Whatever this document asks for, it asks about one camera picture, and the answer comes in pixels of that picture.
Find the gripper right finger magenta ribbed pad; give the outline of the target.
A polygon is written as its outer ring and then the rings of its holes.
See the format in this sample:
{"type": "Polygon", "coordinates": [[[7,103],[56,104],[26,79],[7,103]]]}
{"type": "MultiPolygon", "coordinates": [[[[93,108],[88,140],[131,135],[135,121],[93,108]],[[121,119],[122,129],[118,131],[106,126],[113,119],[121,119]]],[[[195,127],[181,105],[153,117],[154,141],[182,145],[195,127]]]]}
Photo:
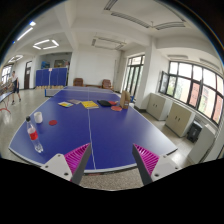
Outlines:
{"type": "Polygon", "coordinates": [[[133,145],[132,154],[136,161],[143,185],[150,184],[181,170],[181,167],[168,156],[158,156],[137,144],[133,145]]]}

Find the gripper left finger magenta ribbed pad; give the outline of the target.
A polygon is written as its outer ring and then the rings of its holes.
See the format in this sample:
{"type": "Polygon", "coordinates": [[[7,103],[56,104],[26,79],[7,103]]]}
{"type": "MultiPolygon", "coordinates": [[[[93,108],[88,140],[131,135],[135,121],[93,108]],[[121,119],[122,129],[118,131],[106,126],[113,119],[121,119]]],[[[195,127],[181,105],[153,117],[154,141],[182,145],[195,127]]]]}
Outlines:
{"type": "Polygon", "coordinates": [[[90,155],[91,144],[87,143],[65,155],[56,154],[42,166],[42,169],[79,185],[90,155]]]}

